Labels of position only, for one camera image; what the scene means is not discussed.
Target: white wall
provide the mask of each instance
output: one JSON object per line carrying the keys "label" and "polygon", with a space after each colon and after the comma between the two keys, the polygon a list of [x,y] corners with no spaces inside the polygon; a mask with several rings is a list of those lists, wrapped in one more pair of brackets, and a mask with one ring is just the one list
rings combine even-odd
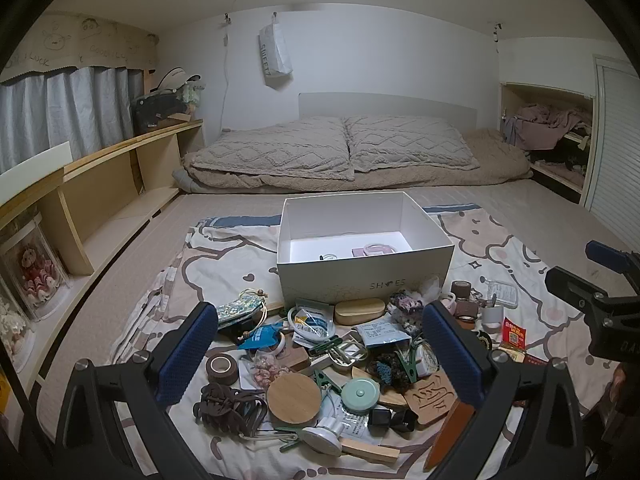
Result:
{"label": "white wall", "polygon": [[[274,10],[293,65],[292,78],[267,86],[258,32]],[[298,118],[300,92],[372,92],[443,101],[478,110],[478,126],[494,127],[498,55],[492,39],[467,28],[407,12],[348,4],[309,10],[263,7],[208,18],[160,35],[158,79],[181,66],[207,84],[197,115],[206,141],[218,135],[225,91],[223,37],[229,35],[222,127],[235,130]]]}
{"label": "white wall", "polygon": [[619,44],[583,38],[501,40],[500,81],[563,88],[594,96],[594,54],[627,60]]}

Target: headboard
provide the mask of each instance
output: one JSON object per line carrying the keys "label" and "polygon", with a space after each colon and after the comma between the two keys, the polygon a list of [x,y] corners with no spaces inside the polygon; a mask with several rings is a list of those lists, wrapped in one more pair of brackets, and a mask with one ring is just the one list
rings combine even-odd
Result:
{"label": "headboard", "polygon": [[352,115],[412,115],[442,117],[460,132],[476,129],[475,108],[415,97],[358,92],[309,92],[298,95],[300,118]]}

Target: blue packet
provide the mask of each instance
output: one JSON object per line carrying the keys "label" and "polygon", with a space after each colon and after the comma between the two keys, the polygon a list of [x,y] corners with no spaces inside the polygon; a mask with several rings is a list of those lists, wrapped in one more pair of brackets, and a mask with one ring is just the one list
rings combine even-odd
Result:
{"label": "blue packet", "polygon": [[241,350],[255,350],[258,348],[266,348],[279,343],[278,330],[282,328],[282,322],[271,325],[263,325],[249,339],[246,339],[238,348]]}

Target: white shutter door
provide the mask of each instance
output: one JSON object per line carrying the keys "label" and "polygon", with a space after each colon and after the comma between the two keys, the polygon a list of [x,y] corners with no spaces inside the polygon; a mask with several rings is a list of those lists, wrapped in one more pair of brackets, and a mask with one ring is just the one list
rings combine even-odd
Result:
{"label": "white shutter door", "polygon": [[596,60],[598,139],[586,206],[640,251],[640,80],[633,69]]}

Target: brown tape roll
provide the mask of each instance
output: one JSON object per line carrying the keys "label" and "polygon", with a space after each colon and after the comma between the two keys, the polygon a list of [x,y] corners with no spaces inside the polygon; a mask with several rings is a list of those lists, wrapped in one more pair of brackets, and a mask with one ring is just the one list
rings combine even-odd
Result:
{"label": "brown tape roll", "polygon": [[213,354],[207,360],[207,377],[212,383],[231,386],[239,376],[238,363],[230,355]]}
{"label": "brown tape roll", "polygon": [[451,291],[459,300],[466,300],[471,296],[471,283],[464,280],[456,280],[451,283]]}

